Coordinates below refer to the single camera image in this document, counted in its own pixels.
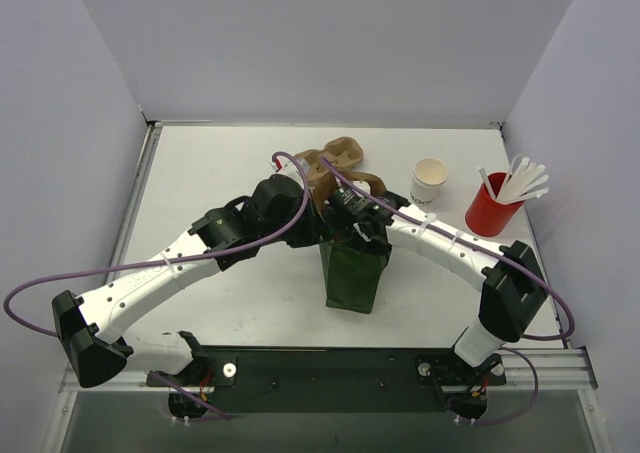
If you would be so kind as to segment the green paper bag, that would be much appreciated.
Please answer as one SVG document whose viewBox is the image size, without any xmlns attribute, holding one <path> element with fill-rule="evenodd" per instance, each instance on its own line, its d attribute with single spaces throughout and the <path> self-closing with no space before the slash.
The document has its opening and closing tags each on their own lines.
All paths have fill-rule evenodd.
<svg viewBox="0 0 640 453">
<path fill-rule="evenodd" d="M 326 306 L 369 314 L 373 310 L 379 282 L 392 250 L 390 253 L 360 253 L 331 239 L 326 223 L 326 201 L 339 187 L 351 188 L 390 211 L 406 206 L 408 202 L 387 190 L 379 177 L 369 173 L 345 172 L 342 178 L 338 178 L 327 172 L 315 181 L 312 198 L 324 226 L 319 250 Z"/>
</svg>

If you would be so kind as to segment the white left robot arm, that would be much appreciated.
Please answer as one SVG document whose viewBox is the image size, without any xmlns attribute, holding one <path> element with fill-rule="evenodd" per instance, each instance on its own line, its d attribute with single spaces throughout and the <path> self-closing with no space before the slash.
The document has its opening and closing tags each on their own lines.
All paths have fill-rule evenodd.
<svg viewBox="0 0 640 453">
<path fill-rule="evenodd" d="M 306 173 L 290 161 L 241 196 L 208 211 L 149 265 L 91 291 L 58 294 L 55 330 L 81 387 L 102 385 L 126 368 L 173 375 L 193 384 L 204 375 L 203 352 L 188 332 L 146 335 L 133 325 L 190 285 L 254 258 L 269 244 L 315 245 Z"/>
</svg>

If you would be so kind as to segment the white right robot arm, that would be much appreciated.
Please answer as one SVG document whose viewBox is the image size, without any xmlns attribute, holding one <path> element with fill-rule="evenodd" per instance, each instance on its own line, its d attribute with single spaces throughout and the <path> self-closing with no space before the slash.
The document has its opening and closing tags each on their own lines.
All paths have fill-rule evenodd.
<svg viewBox="0 0 640 453">
<path fill-rule="evenodd" d="M 385 253 L 393 247 L 414 252 L 480 293 L 477 317 L 453 346 L 454 354 L 471 367 L 523 338 L 546 302 L 535 254 L 521 241 L 501 245 L 480 239 L 390 191 L 371 200 L 342 186 L 321 204 L 325 221 L 340 239 Z"/>
</svg>

